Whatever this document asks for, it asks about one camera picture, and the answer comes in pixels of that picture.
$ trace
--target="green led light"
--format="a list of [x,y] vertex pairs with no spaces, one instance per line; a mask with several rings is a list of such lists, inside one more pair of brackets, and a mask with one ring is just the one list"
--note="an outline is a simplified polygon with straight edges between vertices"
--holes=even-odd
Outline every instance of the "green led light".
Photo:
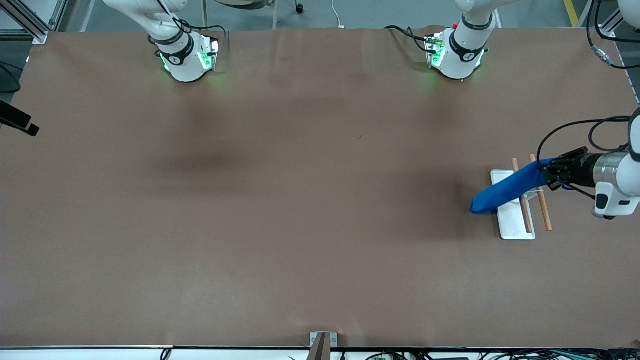
[[164,69],[169,71],[169,66],[167,66],[166,61],[164,60],[164,56],[160,53],[160,59],[162,59],[162,63],[164,64]]
[[202,67],[205,70],[211,69],[211,57],[207,54],[198,53],[200,62],[202,63]]
[[439,67],[440,64],[442,63],[442,58],[444,57],[445,53],[446,53],[445,47],[444,46],[440,46],[440,48],[438,49],[438,52],[433,55],[433,59],[431,60],[431,64],[433,66],[435,66],[435,67]]
[[480,66],[480,61],[482,60],[482,55],[484,55],[484,50],[478,55],[478,61],[476,62],[476,67]]

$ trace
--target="white cable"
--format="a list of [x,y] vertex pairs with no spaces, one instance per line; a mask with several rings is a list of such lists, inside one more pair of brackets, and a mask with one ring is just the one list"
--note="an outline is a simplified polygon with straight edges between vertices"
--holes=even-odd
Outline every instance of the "white cable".
[[336,20],[338,20],[338,28],[344,29],[344,26],[342,26],[342,24],[340,23],[340,15],[338,15],[338,12],[335,11],[335,6],[333,5],[333,0],[331,0],[331,9],[333,10],[333,13],[335,14]]

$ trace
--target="wooden chopstick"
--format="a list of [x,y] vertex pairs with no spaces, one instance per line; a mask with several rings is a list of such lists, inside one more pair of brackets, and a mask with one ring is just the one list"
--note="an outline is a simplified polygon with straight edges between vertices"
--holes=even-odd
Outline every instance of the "wooden chopstick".
[[[518,172],[518,159],[512,158],[511,165],[513,166],[513,173]],[[533,233],[533,229],[531,227],[531,223],[529,221],[529,210],[527,209],[527,204],[525,204],[524,196],[520,197],[520,209],[522,210],[522,216],[524,217],[524,226],[527,229],[527,233]]]
[[[532,163],[536,162],[536,156],[534,154],[529,155],[529,159]],[[547,231],[552,231],[554,228],[551,226],[551,218],[549,217],[549,209],[547,208],[547,198],[543,191],[538,192],[538,199],[540,199],[540,208],[542,209],[542,217],[545,219],[545,227]]]

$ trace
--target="electrical wire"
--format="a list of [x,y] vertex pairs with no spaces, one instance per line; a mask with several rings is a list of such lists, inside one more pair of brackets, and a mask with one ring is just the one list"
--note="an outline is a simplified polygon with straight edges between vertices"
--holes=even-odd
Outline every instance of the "electrical wire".
[[[591,2],[591,6],[589,7],[589,11],[587,13],[587,21],[586,21],[586,29],[587,29],[587,41],[589,42],[589,46],[591,46],[593,52],[604,62],[606,63],[608,66],[614,68],[614,69],[621,69],[621,70],[628,70],[628,69],[637,69],[640,68],[640,64],[637,65],[630,65],[630,66],[620,66],[620,65],[616,65],[613,60],[611,60],[611,58],[609,57],[609,55],[607,53],[605,53],[601,48],[599,48],[598,46],[594,45],[593,43],[593,39],[591,38],[591,14],[593,13],[593,7],[596,4],[596,0],[593,0]],[[604,35],[602,33],[602,30],[600,29],[600,26],[598,25],[599,22],[599,18],[600,18],[600,6],[602,5],[602,0],[598,0],[598,5],[596,7],[596,12],[595,12],[595,16],[594,16],[594,23],[593,23],[593,27],[596,29],[596,32],[598,33],[598,36],[600,36],[600,38],[605,39],[605,40],[610,40],[613,42],[625,42],[625,43],[631,43],[631,44],[640,44],[640,40],[631,40],[631,39],[624,39],[624,38],[614,38],[614,37],[609,37],[607,35]]]
[[331,9],[333,10],[333,13],[335,14],[335,19],[338,20],[338,28],[342,29],[342,24],[340,23],[340,15],[338,15],[338,12],[335,11],[335,6],[333,5],[333,0],[331,0]]
[[13,82],[15,83],[14,88],[10,89],[10,90],[0,90],[0,94],[15,94],[18,91],[20,91],[20,89],[22,88],[20,86],[20,81],[18,80],[18,77],[16,77],[15,75],[13,75],[13,73],[11,72],[11,70],[9,70],[8,67],[13,67],[14,69],[23,71],[22,68],[17,67],[15,65],[9,64],[9,63],[5,63],[4,61],[0,61],[0,69],[2,69],[3,71],[5,71],[9,77],[11,78],[11,80],[13,80]]
[[598,128],[598,126],[606,123],[606,122],[629,122],[629,120],[631,119],[631,117],[628,116],[618,116],[618,117],[609,117],[606,119],[595,119],[595,120],[581,120],[581,121],[574,121],[574,122],[570,122],[568,124],[559,126],[557,128],[555,128],[553,131],[551,131],[547,136],[545,136],[544,139],[542,139],[542,141],[540,142],[540,145],[538,146],[538,151],[536,153],[536,163],[538,165],[538,168],[540,169],[540,171],[542,171],[546,176],[551,177],[553,180],[557,181],[558,183],[562,184],[563,186],[570,188],[571,190],[575,190],[581,194],[583,194],[586,197],[589,197],[590,199],[595,200],[596,197],[594,195],[591,195],[588,192],[585,192],[584,190],[581,190],[565,181],[562,181],[560,178],[558,178],[557,176],[551,174],[547,168],[542,165],[542,162],[540,161],[540,153],[542,152],[542,148],[544,146],[544,144],[547,142],[547,140],[549,140],[549,138],[551,136],[553,136],[555,133],[557,133],[558,131],[566,128],[566,127],[570,127],[570,126],[575,126],[575,125],[581,125],[581,124],[594,124],[594,126],[591,127],[591,130],[589,130],[589,143],[591,144],[591,146],[595,147],[598,150],[601,151],[620,151],[623,149],[626,149],[626,147],[628,147],[628,143],[625,145],[621,145],[619,146],[617,149],[605,149],[601,146],[599,146],[598,144],[596,144],[593,141],[593,132],[595,131],[595,129]]
[[424,41],[424,37],[416,37],[415,35],[411,35],[407,30],[405,30],[405,29],[403,29],[403,28],[401,28],[399,26],[396,26],[396,25],[385,26],[385,29],[398,30],[406,37],[410,37],[410,38],[412,37],[412,38],[414,38],[416,40]]
[[372,356],[369,356],[365,360],[373,360],[373,359],[377,358],[378,356],[384,357],[385,355],[391,355],[391,359],[392,360],[408,360],[404,355],[398,354],[397,352],[393,352],[393,351],[383,351],[383,352],[380,352],[378,354],[374,354]]
[[400,28],[399,26],[395,26],[395,25],[389,25],[386,26],[385,29],[394,29],[394,30],[398,30],[400,31],[404,36],[406,37],[410,37],[413,39],[413,42],[415,42],[415,45],[422,51],[424,51],[425,53],[429,53],[429,54],[435,54],[436,52],[434,50],[429,50],[426,49],[424,47],[422,47],[420,45],[420,43],[418,42],[418,40],[420,41],[424,41],[424,37],[418,37],[413,33],[413,30],[411,29],[411,27],[408,27],[406,29],[406,31],[403,28]]
[[163,349],[162,352],[160,353],[160,360],[168,360],[169,357],[171,356],[171,351],[172,350],[173,349],[171,349],[171,348]]
[[228,34],[228,31],[223,26],[220,26],[220,25],[213,25],[213,26],[206,26],[206,27],[191,25],[186,20],[182,20],[179,17],[174,16],[174,14],[172,14],[169,11],[169,9],[167,9],[167,7],[164,5],[164,1],[156,0],[156,2],[164,10],[164,12],[171,18],[171,20],[173,20],[173,23],[178,27],[178,29],[185,34],[191,33],[194,29],[195,30],[221,29],[225,33],[225,38]]

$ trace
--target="table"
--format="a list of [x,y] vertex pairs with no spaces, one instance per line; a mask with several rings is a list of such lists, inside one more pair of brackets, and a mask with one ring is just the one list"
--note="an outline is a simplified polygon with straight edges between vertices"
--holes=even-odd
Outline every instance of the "table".
[[142,33],[50,34],[13,102],[40,133],[0,131],[0,343],[637,346],[637,215],[548,193],[554,231],[503,241],[468,212],[556,126],[631,114],[626,74],[580,29],[490,47],[460,82],[387,30],[232,33],[185,84]]

